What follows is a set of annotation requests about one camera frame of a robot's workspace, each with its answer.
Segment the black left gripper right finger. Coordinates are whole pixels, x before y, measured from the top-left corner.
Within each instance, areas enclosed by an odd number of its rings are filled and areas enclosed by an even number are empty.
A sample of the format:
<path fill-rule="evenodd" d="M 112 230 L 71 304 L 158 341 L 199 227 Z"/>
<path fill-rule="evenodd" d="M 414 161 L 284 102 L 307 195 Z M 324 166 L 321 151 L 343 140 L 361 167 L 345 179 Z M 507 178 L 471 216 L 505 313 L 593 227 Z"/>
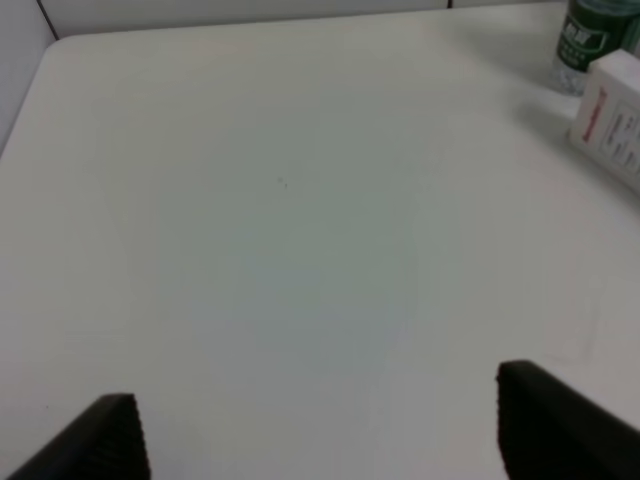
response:
<path fill-rule="evenodd" d="M 499 365 L 497 443 L 510 479 L 637 479 L 639 431 L 535 363 Z"/>

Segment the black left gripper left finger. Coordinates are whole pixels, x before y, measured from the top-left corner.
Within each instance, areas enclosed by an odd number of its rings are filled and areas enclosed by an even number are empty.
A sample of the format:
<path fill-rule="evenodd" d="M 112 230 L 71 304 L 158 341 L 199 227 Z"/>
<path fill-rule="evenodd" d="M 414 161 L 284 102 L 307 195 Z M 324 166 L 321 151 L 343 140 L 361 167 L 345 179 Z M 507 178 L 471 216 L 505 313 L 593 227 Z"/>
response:
<path fill-rule="evenodd" d="M 9 477 L 149 479 L 151 465 L 136 397 L 99 397 Z"/>

